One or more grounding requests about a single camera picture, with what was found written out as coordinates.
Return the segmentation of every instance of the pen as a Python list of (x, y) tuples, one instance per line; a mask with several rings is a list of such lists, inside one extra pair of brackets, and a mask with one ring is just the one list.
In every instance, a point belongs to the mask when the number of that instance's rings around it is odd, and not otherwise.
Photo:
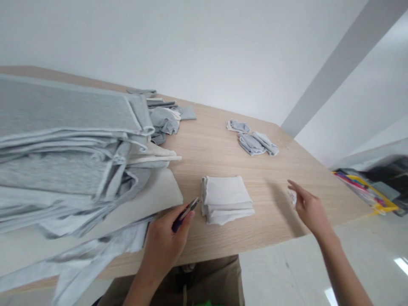
[(184, 218), (187, 216), (187, 214), (194, 210), (194, 208), (197, 206), (198, 202), (200, 200), (197, 198), (195, 198), (194, 200), (192, 200), (190, 202), (190, 204), (187, 205), (186, 208), (184, 208), (184, 210), (178, 215), (178, 217), (176, 218), (176, 220), (173, 222), (173, 225), (171, 226), (171, 229), (173, 232), (177, 232), (177, 230), (179, 229), (180, 225), (183, 223)]

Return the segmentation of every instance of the white tile floor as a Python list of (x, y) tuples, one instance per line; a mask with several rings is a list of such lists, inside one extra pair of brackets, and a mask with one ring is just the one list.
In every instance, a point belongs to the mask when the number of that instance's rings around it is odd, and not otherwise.
[[(374, 305), (408, 306), (408, 217), (364, 217), (335, 227), (346, 255)], [(313, 236), (240, 254), (247, 306), (334, 306), (330, 281)], [(90, 306), (109, 287), (97, 280), (77, 303)], [(1, 296), (0, 306), (46, 306), (52, 289)]]

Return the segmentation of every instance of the khaki pants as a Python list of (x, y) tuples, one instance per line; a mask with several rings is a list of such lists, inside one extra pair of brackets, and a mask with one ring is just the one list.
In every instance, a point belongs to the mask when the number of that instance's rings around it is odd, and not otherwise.
[[(116, 278), (98, 306), (119, 306), (125, 301), (134, 275)], [(187, 305), (211, 301), (213, 305), (244, 306), (241, 266), (238, 255), (196, 263), (191, 273), (180, 267), (171, 269), (164, 278), (151, 306), (182, 306), (183, 287), (187, 287)]]

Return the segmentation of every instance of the wooden table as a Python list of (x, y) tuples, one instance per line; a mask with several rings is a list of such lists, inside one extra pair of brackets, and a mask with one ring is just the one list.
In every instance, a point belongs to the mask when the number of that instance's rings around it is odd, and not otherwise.
[[(126, 89), (120, 85), (31, 66), (0, 67), (0, 73), (122, 92)], [(196, 213), (178, 264), (238, 254), (307, 234), (308, 230), (288, 200), (287, 179), (296, 181), (322, 199), (332, 225), (371, 212), (363, 201), (276, 124), (177, 98), (159, 96), (167, 101), (177, 100), (180, 106), (193, 105), (197, 115), (197, 120), (182, 121), (178, 133), (168, 135), (162, 145), (175, 150), (183, 158), (179, 162), (171, 162), (169, 168), (174, 173), (184, 200), (191, 201), (201, 194), (203, 176), (240, 175), (255, 209), (254, 215), (223, 226), (206, 225), (201, 214)], [(267, 153), (248, 155), (239, 146), (237, 133), (226, 129), (226, 121), (231, 118), (247, 123), (252, 131), (266, 134), (279, 147), (279, 154), (274, 157)], [(196, 212), (200, 212), (200, 207), (196, 208)], [(118, 256), (99, 278), (135, 274), (142, 256), (143, 251)], [(56, 281), (56, 277), (49, 278), (13, 291), (54, 286)]]

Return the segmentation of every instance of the green object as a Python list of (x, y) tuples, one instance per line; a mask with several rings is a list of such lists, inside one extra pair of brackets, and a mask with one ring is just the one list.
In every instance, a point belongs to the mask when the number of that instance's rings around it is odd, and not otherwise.
[(208, 300), (205, 304), (195, 305), (195, 306), (222, 306), (222, 305), (213, 305), (211, 304), (210, 300)]

